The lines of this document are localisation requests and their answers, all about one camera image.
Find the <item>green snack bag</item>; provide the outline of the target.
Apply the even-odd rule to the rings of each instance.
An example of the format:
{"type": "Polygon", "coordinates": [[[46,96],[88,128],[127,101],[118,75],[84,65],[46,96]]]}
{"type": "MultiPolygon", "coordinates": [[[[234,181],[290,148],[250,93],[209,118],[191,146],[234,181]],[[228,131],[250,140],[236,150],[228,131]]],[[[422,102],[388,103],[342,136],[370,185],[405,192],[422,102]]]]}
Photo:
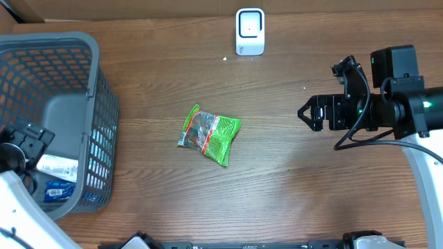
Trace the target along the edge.
{"type": "Polygon", "coordinates": [[[221,166],[228,166],[228,157],[233,138],[242,121],[202,111],[194,105],[183,123],[178,147],[200,151],[221,166]]]}

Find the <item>white tube gold cap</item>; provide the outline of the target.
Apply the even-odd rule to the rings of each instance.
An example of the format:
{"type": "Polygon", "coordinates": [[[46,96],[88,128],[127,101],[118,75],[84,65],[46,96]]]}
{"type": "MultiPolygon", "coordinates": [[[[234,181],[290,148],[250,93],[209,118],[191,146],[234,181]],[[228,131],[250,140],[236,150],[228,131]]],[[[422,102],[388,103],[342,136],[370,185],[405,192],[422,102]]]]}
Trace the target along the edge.
{"type": "Polygon", "coordinates": [[[44,154],[36,166],[37,170],[62,179],[75,183],[78,177],[78,161],[70,158],[44,154]]]}

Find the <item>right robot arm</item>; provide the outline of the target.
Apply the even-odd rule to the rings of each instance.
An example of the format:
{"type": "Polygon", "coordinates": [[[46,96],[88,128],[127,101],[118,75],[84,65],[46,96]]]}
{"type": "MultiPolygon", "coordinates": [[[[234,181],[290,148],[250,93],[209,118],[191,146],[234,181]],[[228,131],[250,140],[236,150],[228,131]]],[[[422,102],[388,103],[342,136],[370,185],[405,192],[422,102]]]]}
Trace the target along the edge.
{"type": "Polygon", "coordinates": [[[393,145],[402,148],[413,171],[429,248],[442,247],[442,88],[426,88],[415,47],[391,46],[371,53],[372,81],[349,55],[331,70],[342,94],[314,95],[298,110],[312,130],[323,122],[345,135],[340,151],[393,145]]]}

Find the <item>blue snack packet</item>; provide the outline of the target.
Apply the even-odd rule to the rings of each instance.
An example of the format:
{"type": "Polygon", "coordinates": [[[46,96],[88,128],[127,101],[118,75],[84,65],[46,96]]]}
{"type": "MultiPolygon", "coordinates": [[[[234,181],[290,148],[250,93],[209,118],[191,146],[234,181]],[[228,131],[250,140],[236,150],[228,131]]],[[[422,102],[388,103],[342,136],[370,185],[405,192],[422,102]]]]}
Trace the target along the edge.
{"type": "Polygon", "coordinates": [[[46,181],[44,202],[52,203],[67,200],[74,190],[75,183],[72,182],[46,181]]]}

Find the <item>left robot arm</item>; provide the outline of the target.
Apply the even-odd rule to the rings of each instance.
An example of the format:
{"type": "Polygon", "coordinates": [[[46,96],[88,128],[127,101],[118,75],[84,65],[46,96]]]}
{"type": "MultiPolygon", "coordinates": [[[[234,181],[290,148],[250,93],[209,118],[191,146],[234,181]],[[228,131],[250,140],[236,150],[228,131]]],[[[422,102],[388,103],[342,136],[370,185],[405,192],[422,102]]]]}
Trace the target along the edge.
{"type": "Polygon", "coordinates": [[[1,247],[79,248],[33,199],[38,162],[53,141],[48,129],[18,118],[1,130],[1,247]]]}

